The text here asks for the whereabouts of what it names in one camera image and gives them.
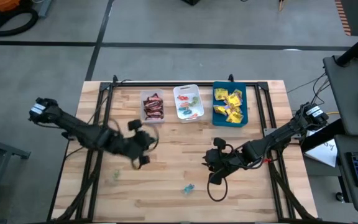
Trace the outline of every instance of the shop vacuum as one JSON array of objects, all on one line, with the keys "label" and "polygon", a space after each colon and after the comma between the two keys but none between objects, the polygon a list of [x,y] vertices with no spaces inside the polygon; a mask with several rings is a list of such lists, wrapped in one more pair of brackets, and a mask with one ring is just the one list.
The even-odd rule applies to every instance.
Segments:
[{"label": "shop vacuum", "polygon": [[0,0],[0,28],[15,16],[23,13],[31,14],[28,23],[15,29],[0,31],[0,37],[7,37],[21,34],[35,25],[38,21],[38,13],[32,9],[33,2],[31,0]]}]

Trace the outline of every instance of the wooden tabletop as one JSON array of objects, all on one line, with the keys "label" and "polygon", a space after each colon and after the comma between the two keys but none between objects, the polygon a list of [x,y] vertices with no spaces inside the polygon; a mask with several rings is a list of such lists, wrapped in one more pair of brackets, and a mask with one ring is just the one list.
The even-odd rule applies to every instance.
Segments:
[{"label": "wooden tabletop", "polygon": [[[269,84],[273,110],[278,126],[287,123],[292,115],[284,82],[266,81]],[[90,119],[96,107],[100,82],[83,85],[77,118]],[[156,89],[147,87],[118,87],[114,89],[109,125],[116,128],[115,119],[125,136],[127,122],[140,119],[140,91]],[[249,122],[243,128],[218,127],[211,124],[212,89],[200,87],[205,110],[197,123],[181,124],[176,115],[172,87],[164,91],[165,123],[157,125],[160,143],[151,153],[151,163],[141,170],[132,170],[128,159],[104,153],[99,180],[94,222],[254,222],[276,221],[269,170],[263,165],[257,170],[238,170],[227,178],[229,192],[222,202],[213,202],[206,192],[208,168],[201,165],[203,156],[213,147],[213,138],[220,137],[238,146],[248,140],[262,138],[255,91],[247,87]],[[265,97],[265,119],[269,115]],[[145,130],[152,133],[150,127]],[[68,153],[79,148],[70,143]],[[283,153],[291,190],[312,215],[317,216],[301,150],[290,145]],[[53,218],[61,215],[78,193],[83,176],[86,150],[70,156],[64,165],[58,188]],[[114,173],[120,176],[114,180]],[[188,184],[195,189],[183,194]],[[220,198],[224,185],[211,185],[211,193]],[[281,194],[284,214],[287,207]],[[85,211],[88,211],[87,198]]]}]

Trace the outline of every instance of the black metal frame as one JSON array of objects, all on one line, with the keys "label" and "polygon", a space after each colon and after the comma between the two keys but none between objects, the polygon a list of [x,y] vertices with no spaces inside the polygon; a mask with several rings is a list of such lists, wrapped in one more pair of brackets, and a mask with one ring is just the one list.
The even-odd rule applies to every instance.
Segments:
[{"label": "black metal frame", "polygon": [[[228,80],[234,82],[233,76],[230,75]],[[254,87],[254,89],[255,89],[262,132],[265,128],[267,128],[267,125],[266,125],[266,120],[265,120],[264,108],[262,105],[262,98],[261,98],[261,94],[260,94],[261,90],[264,92],[265,97],[266,97],[267,110],[268,110],[268,115],[270,118],[271,126],[272,126],[272,128],[276,128],[277,124],[276,124],[275,116],[274,116],[274,112],[273,112],[273,106],[272,106],[272,101],[270,98],[268,83],[267,82],[243,82],[243,83],[246,84],[247,86]],[[110,107],[111,107],[111,103],[112,103],[112,94],[113,94],[113,89],[115,87],[142,87],[142,86],[171,86],[171,87],[175,87],[175,86],[190,85],[190,84],[195,84],[198,86],[212,87],[213,82],[155,82],[155,83],[118,82],[117,76],[114,76],[113,82],[107,82],[107,83],[103,82],[100,84],[96,108],[98,108],[100,106],[100,104],[103,100],[102,99],[103,93],[106,90],[108,90],[108,96],[107,96],[108,99],[107,99],[107,103],[106,103],[106,110],[105,110],[104,120],[103,120],[103,125],[108,125]],[[99,123],[99,116],[100,116],[100,111],[95,114],[95,117],[93,120],[94,124]],[[90,174],[93,153],[94,153],[94,151],[90,151],[90,150],[87,152],[84,173],[83,173],[83,179],[82,179],[82,183],[81,183],[81,189],[80,189],[79,194],[77,195],[77,197],[74,199],[73,203],[69,207],[71,209],[73,207],[74,207],[74,209],[76,209],[75,219],[70,220],[73,213],[67,213],[67,215],[65,217],[58,218],[57,220],[54,220],[55,223],[74,223],[74,222],[75,223],[87,223],[87,222],[89,223],[89,222],[92,222],[93,216],[94,216],[94,207],[96,204],[96,196],[97,196],[97,192],[98,192],[100,168],[101,168],[101,163],[102,163],[102,158],[103,158],[103,152],[99,151],[97,158],[96,158],[96,163],[95,163],[94,169],[93,169],[92,173]],[[287,172],[285,170],[285,164],[284,164],[284,160],[282,159],[282,157],[278,160],[278,164],[280,166],[280,175],[284,179],[285,183],[288,184]],[[64,162],[62,164],[59,180],[58,180],[56,188],[55,188],[55,195],[53,197],[52,204],[50,206],[50,211],[49,211],[49,215],[47,218],[47,222],[50,221],[51,217],[52,217],[53,207],[55,205],[55,200],[56,200],[56,196],[57,196],[58,186],[60,184],[60,178],[62,176],[63,167],[64,167]],[[269,168],[269,172],[270,172],[270,176],[271,176],[271,173],[273,172],[273,170],[276,169],[275,165],[273,163],[269,163],[268,168]],[[271,181],[272,181],[272,192],[273,192],[273,197],[274,197],[274,202],[275,202],[277,218],[278,218],[278,220],[280,220],[280,219],[284,218],[282,204],[280,201],[280,192],[278,191],[277,182],[272,177],[271,177]],[[88,215],[86,218],[83,218],[84,197],[85,197],[85,193],[89,190],[89,188],[91,186],[93,186],[93,187],[91,190],[91,197],[89,200]],[[289,199],[286,195],[285,195],[285,198],[286,198],[287,206],[288,206],[288,216],[289,216],[289,218],[295,218],[293,205],[291,204],[291,202],[289,201]]]}]

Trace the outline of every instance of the gray floor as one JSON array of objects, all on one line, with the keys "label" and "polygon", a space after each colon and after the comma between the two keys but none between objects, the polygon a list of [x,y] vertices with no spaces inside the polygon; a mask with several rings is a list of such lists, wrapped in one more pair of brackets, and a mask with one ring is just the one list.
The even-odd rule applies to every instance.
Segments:
[{"label": "gray floor", "polygon": [[[33,29],[0,40],[95,42],[108,0],[54,1],[49,17]],[[15,19],[18,24],[25,15]],[[104,42],[350,46],[334,0],[289,1],[278,13],[273,0],[115,0]],[[59,131],[29,121],[36,97],[55,98],[75,113],[93,47],[0,46],[0,141],[32,151],[13,159],[0,188],[0,218],[9,223],[46,219],[67,142]],[[322,59],[342,52],[102,47],[92,80],[285,80],[287,90],[323,73]],[[289,94],[291,107],[313,97],[312,85]],[[336,111],[330,89],[325,111]],[[357,221],[350,205],[334,201],[334,178],[310,177],[319,217]]]}]

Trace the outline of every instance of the white paper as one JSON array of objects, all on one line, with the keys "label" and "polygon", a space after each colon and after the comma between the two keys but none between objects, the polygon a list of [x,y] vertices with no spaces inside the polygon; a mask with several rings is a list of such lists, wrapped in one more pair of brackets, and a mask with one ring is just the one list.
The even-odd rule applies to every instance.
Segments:
[{"label": "white paper", "polygon": [[[314,131],[308,131],[307,136],[311,136],[314,133]],[[335,167],[337,155],[335,140],[332,139],[325,142],[314,149],[305,152],[305,155],[331,167]]]}]

